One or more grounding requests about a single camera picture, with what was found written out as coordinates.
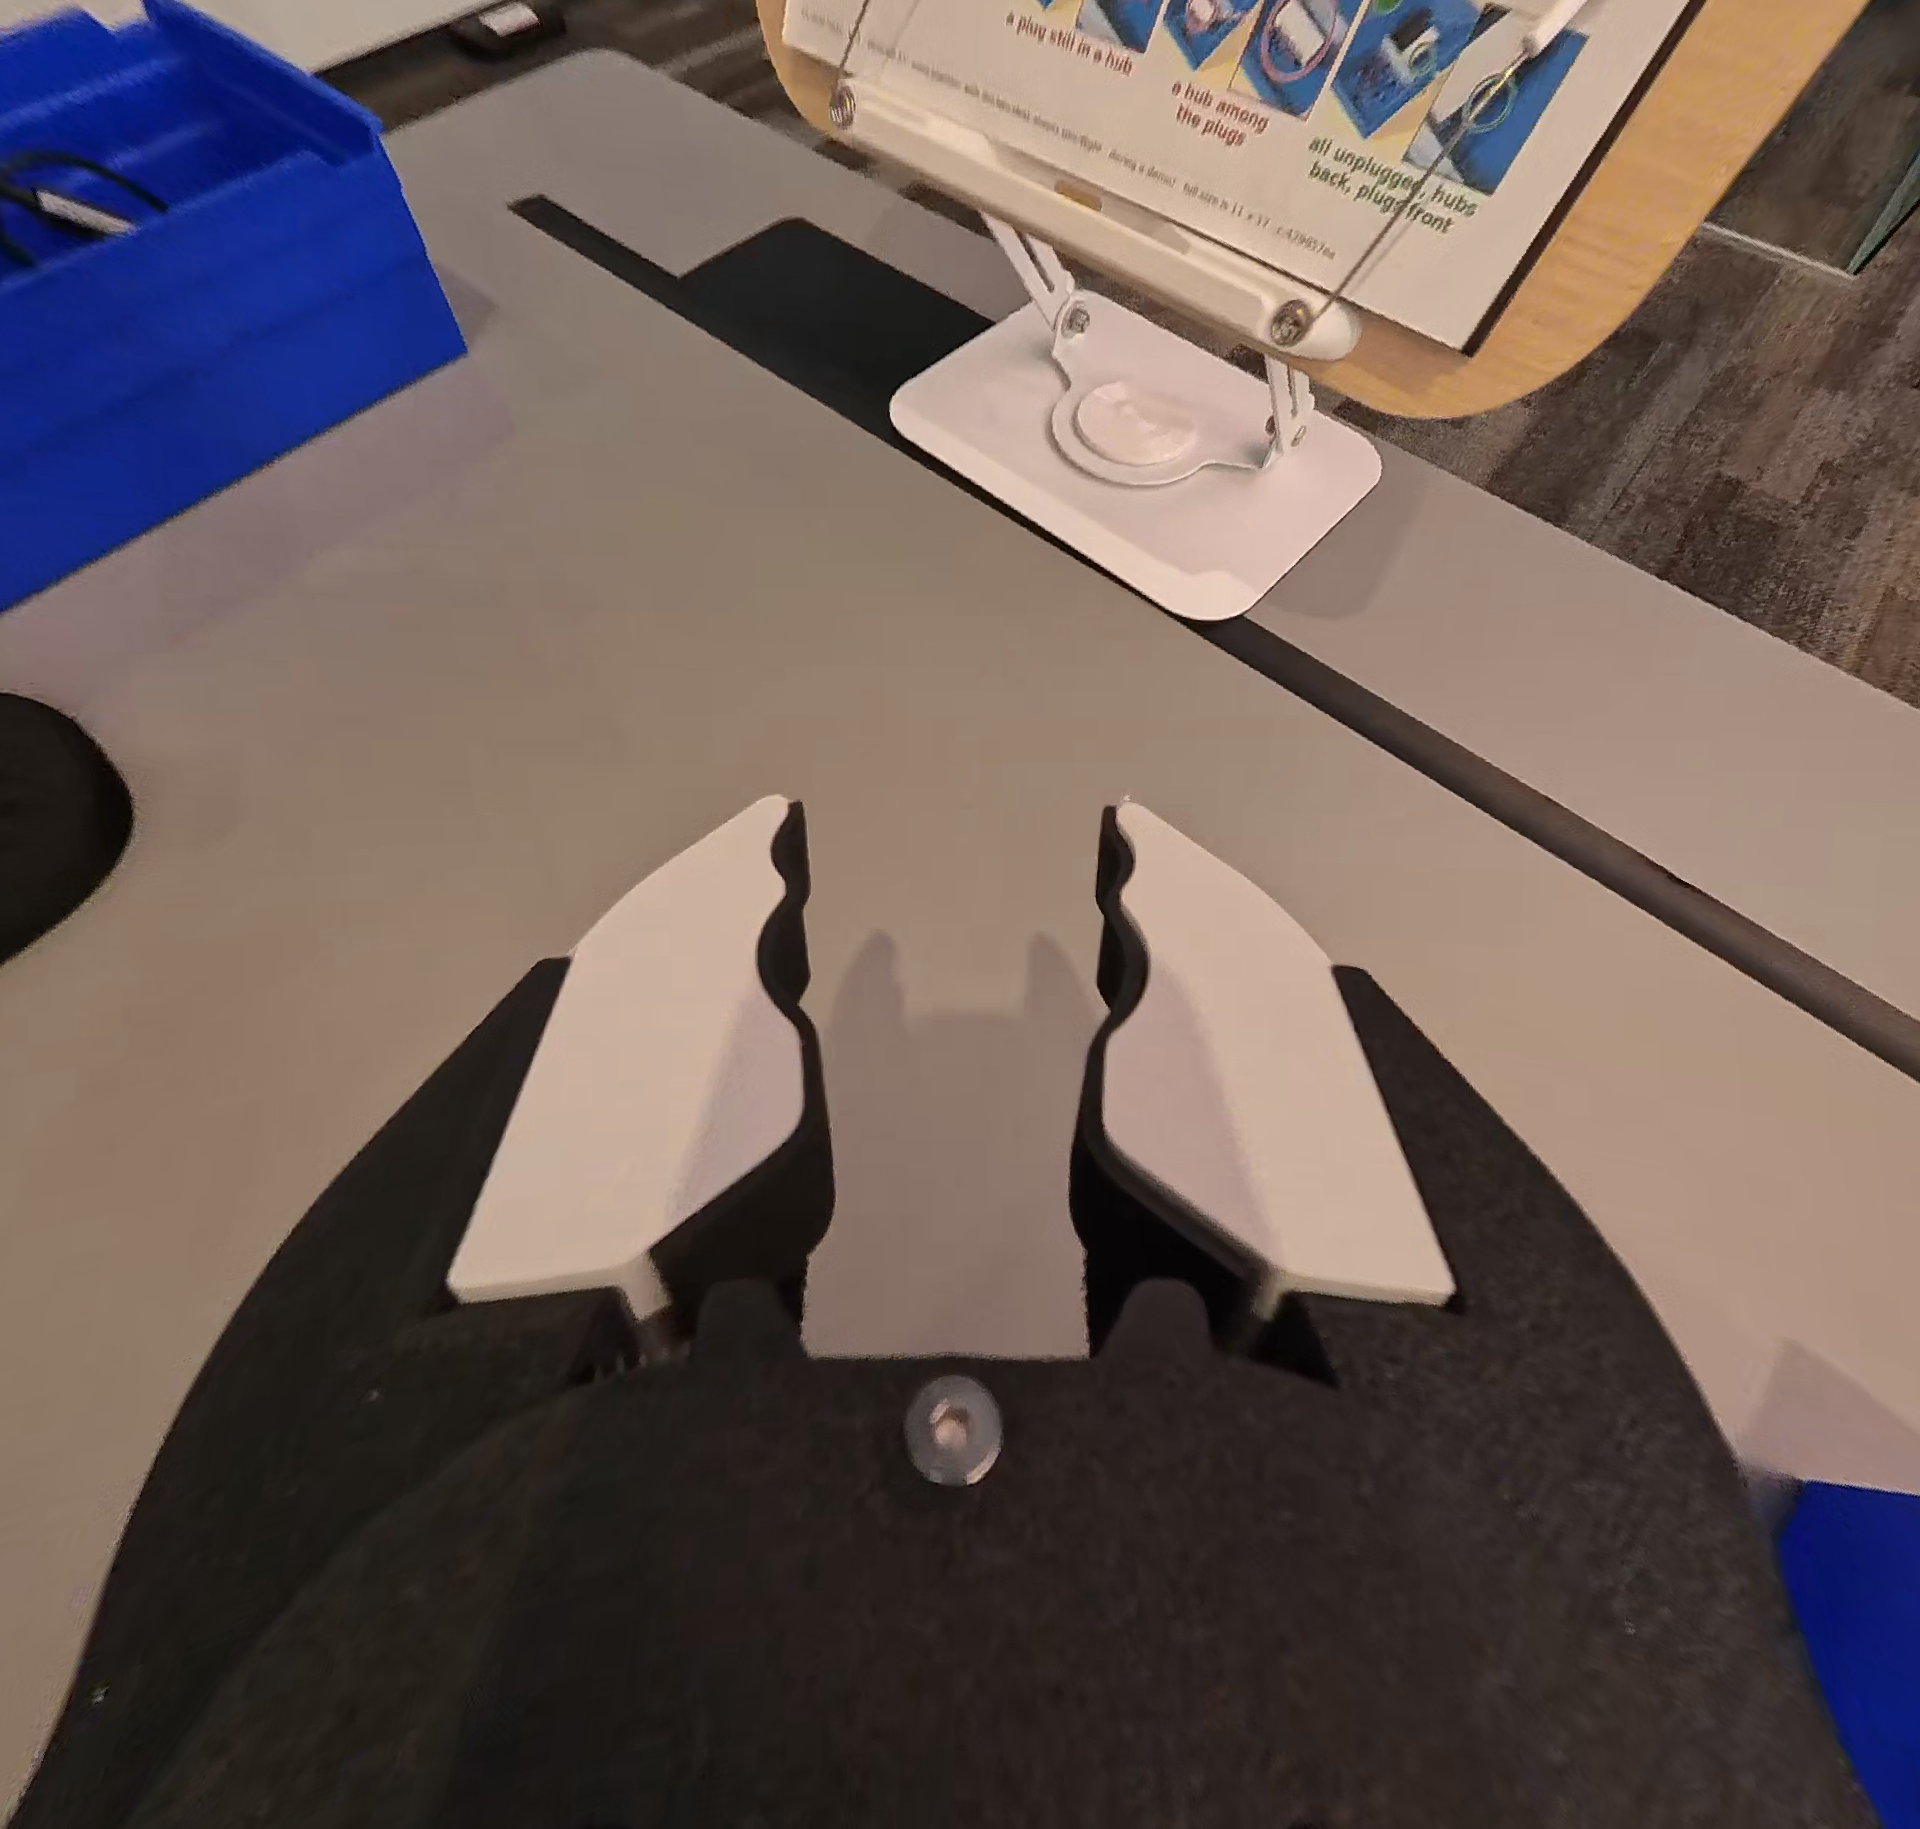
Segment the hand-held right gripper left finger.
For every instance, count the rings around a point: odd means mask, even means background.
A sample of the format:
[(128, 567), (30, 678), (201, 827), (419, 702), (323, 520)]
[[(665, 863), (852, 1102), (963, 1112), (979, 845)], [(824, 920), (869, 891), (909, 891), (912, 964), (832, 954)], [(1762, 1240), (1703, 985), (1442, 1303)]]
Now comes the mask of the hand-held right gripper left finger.
[(804, 807), (770, 795), (588, 929), (445, 1271), (458, 1303), (696, 1308), (804, 1279), (834, 1212), (807, 892)]

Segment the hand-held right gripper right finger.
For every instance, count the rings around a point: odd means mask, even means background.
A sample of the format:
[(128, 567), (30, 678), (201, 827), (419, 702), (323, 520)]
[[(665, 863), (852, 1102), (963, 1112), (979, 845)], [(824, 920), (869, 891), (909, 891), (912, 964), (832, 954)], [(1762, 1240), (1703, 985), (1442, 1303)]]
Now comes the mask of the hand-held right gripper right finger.
[(1331, 957), (1140, 802), (1104, 810), (1099, 851), (1116, 961), (1092, 1161), (1225, 1271), (1236, 1314), (1295, 1294), (1446, 1307), (1455, 1279)]

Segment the blue plastic bin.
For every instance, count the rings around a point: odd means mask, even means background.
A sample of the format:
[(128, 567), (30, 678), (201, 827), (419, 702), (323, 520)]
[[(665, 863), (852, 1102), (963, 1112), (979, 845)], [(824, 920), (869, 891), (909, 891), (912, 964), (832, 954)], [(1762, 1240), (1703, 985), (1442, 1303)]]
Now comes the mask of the blue plastic bin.
[(1837, 1742), (1883, 1826), (1918, 1822), (1918, 1497), (1808, 1480), (1776, 1555)]
[(3, 30), (6, 610), (467, 350), (381, 123), (140, 1)]

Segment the white stand with wooden board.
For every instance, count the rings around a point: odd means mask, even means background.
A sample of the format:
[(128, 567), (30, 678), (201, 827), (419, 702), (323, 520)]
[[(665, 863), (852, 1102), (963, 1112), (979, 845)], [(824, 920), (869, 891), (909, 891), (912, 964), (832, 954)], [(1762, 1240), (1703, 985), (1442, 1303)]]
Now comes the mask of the white stand with wooden board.
[(1515, 402), (1640, 305), (1868, 0), (1696, 0), (1471, 352), (1358, 321), (1340, 359), (1187, 314), (845, 136), (834, 69), (779, 41), (804, 119), (981, 215), (1023, 305), (892, 394), (913, 449), (1165, 612), (1245, 616), (1379, 484), (1379, 451), (1321, 391), (1410, 420)]

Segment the black textured cushion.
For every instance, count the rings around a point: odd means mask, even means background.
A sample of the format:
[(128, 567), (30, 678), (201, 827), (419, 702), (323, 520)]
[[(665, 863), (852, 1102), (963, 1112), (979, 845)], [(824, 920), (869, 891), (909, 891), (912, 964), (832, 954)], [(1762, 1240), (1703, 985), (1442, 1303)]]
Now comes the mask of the black textured cushion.
[(132, 791), (72, 717), (1, 692), (1, 961), (65, 923), (107, 881)]

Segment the printed instruction sheet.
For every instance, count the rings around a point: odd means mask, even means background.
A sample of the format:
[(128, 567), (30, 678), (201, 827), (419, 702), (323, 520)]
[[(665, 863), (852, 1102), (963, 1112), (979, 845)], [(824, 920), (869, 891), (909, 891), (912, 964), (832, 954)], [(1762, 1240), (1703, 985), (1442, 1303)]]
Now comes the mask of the printed instruction sheet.
[(1696, 0), (779, 0), (834, 123), (1190, 316), (1471, 352)]

